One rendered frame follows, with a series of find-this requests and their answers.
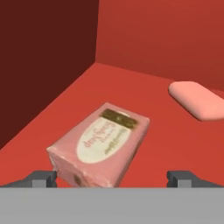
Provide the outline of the red cabinet interior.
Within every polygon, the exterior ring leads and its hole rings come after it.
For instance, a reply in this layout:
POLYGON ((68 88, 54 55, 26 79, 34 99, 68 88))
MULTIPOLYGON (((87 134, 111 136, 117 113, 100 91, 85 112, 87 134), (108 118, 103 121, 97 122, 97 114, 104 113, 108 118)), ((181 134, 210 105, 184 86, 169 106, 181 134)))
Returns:
POLYGON ((169 170, 224 185, 224 121, 168 93, 224 97, 224 0, 0 0, 0 185, 51 164, 46 150, 104 102, 150 118, 125 187, 169 170))

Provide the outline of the plain pink bar soap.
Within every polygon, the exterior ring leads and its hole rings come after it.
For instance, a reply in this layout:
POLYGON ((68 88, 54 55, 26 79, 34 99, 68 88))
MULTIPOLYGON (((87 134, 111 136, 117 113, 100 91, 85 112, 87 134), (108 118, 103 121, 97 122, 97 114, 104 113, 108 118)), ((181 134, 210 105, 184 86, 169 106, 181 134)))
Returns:
POLYGON ((200 121, 224 119, 224 99, 194 81, 174 81, 168 92, 200 121))

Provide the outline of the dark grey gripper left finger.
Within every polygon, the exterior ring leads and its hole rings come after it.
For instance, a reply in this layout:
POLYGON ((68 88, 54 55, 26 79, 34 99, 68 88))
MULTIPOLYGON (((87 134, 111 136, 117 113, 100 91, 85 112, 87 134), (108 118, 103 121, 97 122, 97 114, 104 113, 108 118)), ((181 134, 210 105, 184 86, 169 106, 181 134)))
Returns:
POLYGON ((3 185, 3 187, 30 187, 30 188, 47 188, 56 187, 56 171, 34 171, 24 179, 3 185))

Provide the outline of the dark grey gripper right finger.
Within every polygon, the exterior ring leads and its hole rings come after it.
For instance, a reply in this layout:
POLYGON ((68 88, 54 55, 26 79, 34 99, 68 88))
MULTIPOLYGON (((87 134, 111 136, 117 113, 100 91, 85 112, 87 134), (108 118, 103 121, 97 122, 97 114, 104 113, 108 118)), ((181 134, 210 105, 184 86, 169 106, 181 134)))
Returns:
POLYGON ((194 188, 194 187, 220 187, 220 185, 198 178, 190 171, 168 171, 166 174, 167 187, 194 188))

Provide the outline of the pink boxed bar soap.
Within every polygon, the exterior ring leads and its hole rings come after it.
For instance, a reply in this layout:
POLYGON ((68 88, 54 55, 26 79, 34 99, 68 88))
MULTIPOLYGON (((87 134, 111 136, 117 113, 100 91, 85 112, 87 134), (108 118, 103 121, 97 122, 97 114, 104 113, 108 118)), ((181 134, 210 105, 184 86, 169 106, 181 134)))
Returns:
POLYGON ((70 186, 117 187, 149 125, 148 117, 106 102, 46 151, 70 186))

